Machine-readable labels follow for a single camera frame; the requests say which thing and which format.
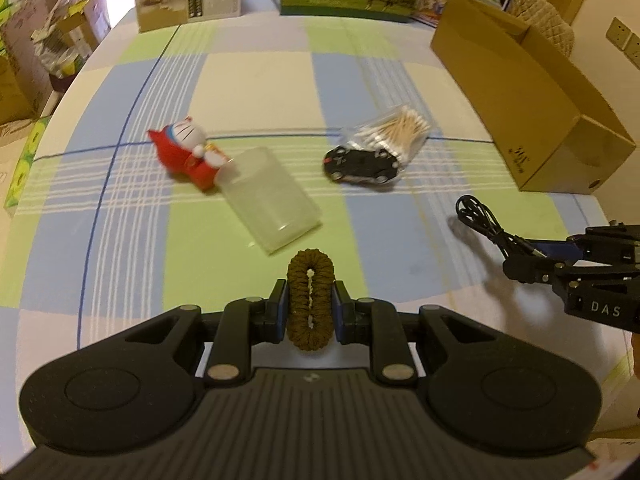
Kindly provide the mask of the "translucent plastic cup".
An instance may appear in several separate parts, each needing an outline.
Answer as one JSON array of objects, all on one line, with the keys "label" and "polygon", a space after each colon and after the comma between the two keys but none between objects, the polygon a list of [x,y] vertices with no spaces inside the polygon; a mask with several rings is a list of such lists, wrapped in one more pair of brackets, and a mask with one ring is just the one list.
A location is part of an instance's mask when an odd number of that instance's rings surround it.
[{"label": "translucent plastic cup", "polygon": [[269,148],[234,156],[218,171],[215,184],[268,254],[320,224],[320,208]]}]

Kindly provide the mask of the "black toy car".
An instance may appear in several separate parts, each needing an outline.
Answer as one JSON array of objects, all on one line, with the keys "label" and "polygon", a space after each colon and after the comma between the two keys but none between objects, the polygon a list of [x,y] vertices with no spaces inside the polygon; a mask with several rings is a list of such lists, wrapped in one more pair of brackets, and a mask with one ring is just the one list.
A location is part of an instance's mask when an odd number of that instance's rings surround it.
[{"label": "black toy car", "polygon": [[324,155],[323,171],[334,182],[386,184],[398,176],[395,155],[379,150],[357,150],[339,145]]}]

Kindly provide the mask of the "red Doraemon figurine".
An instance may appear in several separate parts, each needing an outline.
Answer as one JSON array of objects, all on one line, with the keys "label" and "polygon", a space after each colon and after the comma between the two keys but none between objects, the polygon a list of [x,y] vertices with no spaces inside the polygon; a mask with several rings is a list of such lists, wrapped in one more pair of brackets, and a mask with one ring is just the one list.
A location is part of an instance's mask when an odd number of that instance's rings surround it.
[{"label": "red Doraemon figurine", "polygon": [[150,129],[148,137],[168,174],[187,178],[202,192],[215,186],[218,172],[230,162],[227,154],[207,140],[204,129],[191,116],[160,130]]}]

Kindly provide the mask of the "bag of cotton swabs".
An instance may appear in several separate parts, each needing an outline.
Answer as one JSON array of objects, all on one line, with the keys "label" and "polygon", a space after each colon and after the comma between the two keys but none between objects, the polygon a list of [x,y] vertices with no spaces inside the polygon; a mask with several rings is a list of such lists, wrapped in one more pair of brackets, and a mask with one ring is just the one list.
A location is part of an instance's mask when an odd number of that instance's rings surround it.
[{"label": "bag of cotton swabs", "polygon": [[401,105],[380,117],[344,128],[341,144],[356,150],[386,150],[405,167],[420,152],[431,130],[432,124],[423,115]]}]

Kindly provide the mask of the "brown cardboard box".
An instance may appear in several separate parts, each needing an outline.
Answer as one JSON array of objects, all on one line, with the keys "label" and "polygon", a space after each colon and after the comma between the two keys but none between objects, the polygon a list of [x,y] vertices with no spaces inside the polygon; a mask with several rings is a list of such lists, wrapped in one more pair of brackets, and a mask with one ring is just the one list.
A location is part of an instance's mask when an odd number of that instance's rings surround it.
[{"label": "brown cardboard box", "polygon": [[590,194],[636,144],[601,92],[536,28],[448,0],[431,48],[522,191]]}]

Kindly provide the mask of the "checked bed sheet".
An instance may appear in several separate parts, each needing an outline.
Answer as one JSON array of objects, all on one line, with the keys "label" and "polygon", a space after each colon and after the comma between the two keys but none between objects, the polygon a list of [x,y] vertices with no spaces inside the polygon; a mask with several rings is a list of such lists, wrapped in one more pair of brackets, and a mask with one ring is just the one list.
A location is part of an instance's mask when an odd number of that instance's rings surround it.
[{"label": "checked bed sheet", "polygon": [[[462,226],[477,196],[514,234],[558,240],[605,222],[588,195],[523,193],[449,74],[431,29],[283,16],[244,0],[231,20],[139,32],[123,18],[89,58],[41,139],[1,268],[1,463],[32,442],[17,395],[40,365],[179,304],[207,311],[262,296],[298,250],[330,256],[356,297],[442,304],[565,356],[604,392],[600,430],[638,422],[628,336],[563,312],[544,285],[502,273],[493,244]],[[386,184],[334,182],[341,131],[408,105],[432,130]],[[186,116],[227,154],[269,148],[321,211],[276,254],[219,193],[172,178],[148,131]]]}]

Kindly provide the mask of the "quilted beige chair cover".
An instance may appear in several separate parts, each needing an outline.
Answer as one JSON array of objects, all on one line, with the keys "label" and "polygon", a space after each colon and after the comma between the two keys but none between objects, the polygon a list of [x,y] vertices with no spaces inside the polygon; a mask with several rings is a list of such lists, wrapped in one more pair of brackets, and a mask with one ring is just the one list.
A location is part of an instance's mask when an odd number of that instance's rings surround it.
[{"label": "quilted beige chair cover", "polygon": [[574,30],[553,4],[547,0],[510,0],[506,12],[536,28],[550,44],[570,57],[575,44]]}]

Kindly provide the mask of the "green tissue pack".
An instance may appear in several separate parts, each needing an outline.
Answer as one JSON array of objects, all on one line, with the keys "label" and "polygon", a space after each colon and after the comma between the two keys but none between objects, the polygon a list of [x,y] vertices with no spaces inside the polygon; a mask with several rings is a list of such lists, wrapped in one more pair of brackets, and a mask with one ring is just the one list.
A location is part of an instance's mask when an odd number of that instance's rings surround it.
[{"label": "green tissue pack", "polygon": [[50,116],[39,118],[34,122],[34,125],[29,131],[29,135],[26,138],[21,155],[17,159],[8,192],[6,192],[4,208],[6,208],[7,211],[14,211],[20,202],[30,170],[32,169],[32,164],[35,161],[41,139],[50,120]]}]

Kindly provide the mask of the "cluttered cardboard boxes pile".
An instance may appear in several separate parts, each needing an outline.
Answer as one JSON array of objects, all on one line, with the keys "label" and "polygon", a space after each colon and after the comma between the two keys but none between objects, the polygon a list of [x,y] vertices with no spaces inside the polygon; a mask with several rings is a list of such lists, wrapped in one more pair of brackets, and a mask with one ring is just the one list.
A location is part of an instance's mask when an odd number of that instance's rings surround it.
[{"label": "cluttered cardboard boxes pile", "polygon": [[38,116],[110,30],[94,0],[1,0],[1,121]]}]

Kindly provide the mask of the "wall power socket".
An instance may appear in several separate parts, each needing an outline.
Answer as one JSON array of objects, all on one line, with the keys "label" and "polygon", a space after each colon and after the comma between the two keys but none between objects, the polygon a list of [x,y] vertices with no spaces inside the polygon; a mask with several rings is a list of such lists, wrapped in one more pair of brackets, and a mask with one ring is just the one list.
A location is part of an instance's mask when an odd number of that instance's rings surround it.
[{"label": "wall power socket", "polygon": [[625,25],[619,18],[612,18],[605,38],[618,50],[622,51],[628,60],[640,68],[640,37]]}]

